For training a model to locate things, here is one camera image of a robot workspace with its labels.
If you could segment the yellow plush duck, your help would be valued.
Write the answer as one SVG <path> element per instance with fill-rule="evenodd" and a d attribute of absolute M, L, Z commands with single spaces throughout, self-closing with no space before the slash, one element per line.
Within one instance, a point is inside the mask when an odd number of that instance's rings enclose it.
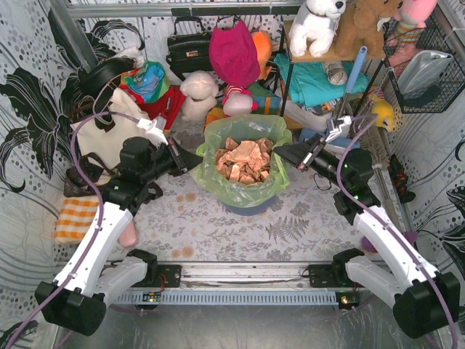
<path fill-rule="evenodd" d="M 372 89 L 368 93 L 368 99 L 371 113 L 377 115 L 375 125 L 392 132 L 395 125 L 395 111 L 392 105 L 386 101 L 384 93 L 381 90 Z"/>

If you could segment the brown teddy bear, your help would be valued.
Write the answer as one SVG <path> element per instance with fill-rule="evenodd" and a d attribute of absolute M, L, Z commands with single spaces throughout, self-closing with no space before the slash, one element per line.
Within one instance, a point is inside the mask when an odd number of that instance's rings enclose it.
<path fill-rule="evenodd" d="M 368 48 L 370 58 L 384 58 L 383 23 L 394 17 L 401 0 L 357 0 L 347 5 L 334 39 L 335 52 L 347 56 L 359 41 Z"/>

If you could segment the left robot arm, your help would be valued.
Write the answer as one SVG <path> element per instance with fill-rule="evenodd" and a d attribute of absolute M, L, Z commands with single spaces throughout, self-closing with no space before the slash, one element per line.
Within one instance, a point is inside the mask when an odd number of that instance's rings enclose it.
<path fill-rule="evenodd" d="M 140 249 L 130 251 L 108 272 L 102 269 L 141 205 L 163 195 L 155 181 L 164 174 L 183 175 L 202 160 L 172 137 L 160 145 L 143 137 L 124 141 L 119 173 L 100 192 L 97 213 L 76 252 L 53 282 L 41 282 L 36 288 L 47 322 L 90 336 L 100 327 L 107 308 L 127 289 L 162 279 L 158 258 Z"/>

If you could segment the orange checkered cloth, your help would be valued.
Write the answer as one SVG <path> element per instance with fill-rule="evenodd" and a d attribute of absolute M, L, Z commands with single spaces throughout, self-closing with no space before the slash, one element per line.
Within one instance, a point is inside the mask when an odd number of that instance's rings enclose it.
<path fill-rule="evenodd" d="M 55 225 L 54 240 L 59 244 L 78 244 L 86 235 L 99 205 L 96 196 L 65 198 Z"/>

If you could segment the white canvas tote bag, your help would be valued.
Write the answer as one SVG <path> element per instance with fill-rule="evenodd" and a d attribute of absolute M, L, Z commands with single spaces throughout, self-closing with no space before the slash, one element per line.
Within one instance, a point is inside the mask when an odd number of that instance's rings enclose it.
<path fill-rule="evenodd" d="M 133 99 L 120 88 L 113 91 L 110 99 L 109 111 L 124 113 L 136 120 L 150 119 L 148 114 L 142 111 Z M 113 169 L 120 163 L 119 153 L 127 138 L 143 136 L 144 131 L 136 123 L 121 116 L 113 116 L 115 125 L 109 130 L 99 129 L 94 120 L 91 120 L 80 129 L 77 141 L 81 155 L 96 153 L 105 163 L 105 166 Z"/>

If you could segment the green plastic trash bag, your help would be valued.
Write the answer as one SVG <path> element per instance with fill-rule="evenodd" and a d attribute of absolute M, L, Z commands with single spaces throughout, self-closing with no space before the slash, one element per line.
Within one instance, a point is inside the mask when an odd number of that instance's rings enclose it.
<path fill-rule="evenodd" d="M 292 142 L 291 131 L 280 116 L 247 114 L 214 121 L 206 126 L 204 143 L 196 150 L 203 161 L 191 171 L 199 186 L 215 195 L 223 204 L 241 209 L 259 206 L 286 189 L 289 185 L 287 169 L 290 166 L 275 154 L 271 155 L 270 176 L 262 184 L 242 184 L 222 176 L 216 169 L 215 154 L 226 144 L 228 137 L 238 141 L 265 137 L 276 146 Z"/>

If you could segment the metal base rail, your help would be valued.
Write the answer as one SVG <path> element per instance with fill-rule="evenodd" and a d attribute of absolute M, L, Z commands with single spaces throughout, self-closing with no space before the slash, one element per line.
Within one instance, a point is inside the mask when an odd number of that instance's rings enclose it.
<path fill-rule="evenodd" d="M 331 261 L 298 262 L 160 262 L 168 270 L 164 289 L 174 291 L 313 291 L 310 275 L 316 268 L 332 274 Z"/>

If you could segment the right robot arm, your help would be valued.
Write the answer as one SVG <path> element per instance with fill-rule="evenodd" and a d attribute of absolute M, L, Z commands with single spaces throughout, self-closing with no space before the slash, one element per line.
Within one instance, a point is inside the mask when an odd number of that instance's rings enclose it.
<path fill-rule="evenodd" d="M 364 286 L 393 312 L 402 331 L 416 339 L 449 326 L 453 342 L 459 315 L 461 285 L 451 273 L 441 273 L 412 246 L 392 223 L 368 181 L 372 158 L 362 148 L 348 148 L 341 158 L 326 149 L 320 135 L 305 142 L 282 145 L 274 153 L 300 171 L 314 169 L 339 187 L 333 197 L 337 212 L 359 230 L 382 257 L 389 270 L 370 261 L 361 251 L 339 253 L 337 276 Z"/>

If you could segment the white husky plush dog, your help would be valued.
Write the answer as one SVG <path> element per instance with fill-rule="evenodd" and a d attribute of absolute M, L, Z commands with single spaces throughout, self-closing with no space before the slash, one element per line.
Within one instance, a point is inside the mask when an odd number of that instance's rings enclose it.
<path fill-rule="evenodd" d="M 289 51 L 293 57 L 309 52 L 321 57 L 330 49 L 346 1 L 306 0 L 299 8 L 289 31 Z"/>

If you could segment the pink plush toy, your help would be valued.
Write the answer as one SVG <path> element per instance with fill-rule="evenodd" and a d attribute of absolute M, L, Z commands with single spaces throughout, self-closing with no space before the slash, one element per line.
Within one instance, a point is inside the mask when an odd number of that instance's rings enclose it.
<path fill-rule="evenodd" d="M 400 35 L 426 27 L 426 19 L 437 5 L 437 0 L 405 0 L 394 16 L 396 33 Z"/>

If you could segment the rainbow striped bag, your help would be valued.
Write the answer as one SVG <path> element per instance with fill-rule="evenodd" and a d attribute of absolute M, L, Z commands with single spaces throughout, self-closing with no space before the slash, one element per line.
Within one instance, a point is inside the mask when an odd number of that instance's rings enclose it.
<path fill-rule="evenodd" d="M 261 87 L 256 82 L 244 89 L 248 89 L 249 91 L 251 91 L 253 99 L 258 103 L 258 109 L 252 111 L 251 113 L 258 113 L 260 115 L 279 114 L 281 97 L 278 97 L 277 95 L 273 94 L 270 90 Z M 227 117 L 223 112 L 222 102 L 217 103 L 217 105 L 208 112 L 204 127 L 206 127 L 211 122 Z"/>

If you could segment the magenta fabric bag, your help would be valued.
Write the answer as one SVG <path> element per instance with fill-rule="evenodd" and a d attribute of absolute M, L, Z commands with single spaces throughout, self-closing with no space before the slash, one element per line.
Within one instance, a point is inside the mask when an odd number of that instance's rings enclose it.
<path fill-rule="evenodd" d="M 256 47 L 242 20 L 232 28 L 213 29 L 209 59 L 214 72 L 227 84 L 245 88 L 259 78 Z"/>

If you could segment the brown patterned bag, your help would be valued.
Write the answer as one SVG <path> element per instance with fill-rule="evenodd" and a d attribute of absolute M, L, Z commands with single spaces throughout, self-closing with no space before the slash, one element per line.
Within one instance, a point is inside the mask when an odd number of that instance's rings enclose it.
<path fill-rule="evenodd" d="M 88 153 L 78 160 L 81 171 L 94 183 L 100 193 L 108 181 L 118 174 L 117 168 L 110 169 L 96 153 Z M 94 196 L 95 190 L 83 179 L 76 167 L 66 171 L 63 195 L 66 198 Z"/>

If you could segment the pink soft toy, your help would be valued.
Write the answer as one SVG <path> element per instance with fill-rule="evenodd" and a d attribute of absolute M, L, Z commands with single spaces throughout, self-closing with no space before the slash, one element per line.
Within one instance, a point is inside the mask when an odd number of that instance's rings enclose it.
<path fill-rule="evenodd" d="M 123 230 L 121 235 L 118 238 L 118 242 L 121 247 L 129 248 L 134 246 L 138 240 L 137 228 L 132 220 Z"/>

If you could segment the blue-grey trash bin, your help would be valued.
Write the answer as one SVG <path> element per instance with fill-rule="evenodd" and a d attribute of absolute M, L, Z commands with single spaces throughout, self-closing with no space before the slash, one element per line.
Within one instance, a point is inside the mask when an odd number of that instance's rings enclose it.
<path fill-rule="evenodd" d="M 270 208 L 276 202 L 277 198 L 278 198 L 277 196 L 273 196 L 272 198 L 261 203 L 260 205 L 253 206 L 253 207 L 240 208 L 236 206 L 230 206 L 227 204 L 223 204 L 223 206 L 229 212 L 238 214 L 240 216 L 250 217 L 250 216 L 254 216 L 254 215 L 258 215 L 263 212 L 266 212 L 267 209 Z"/>

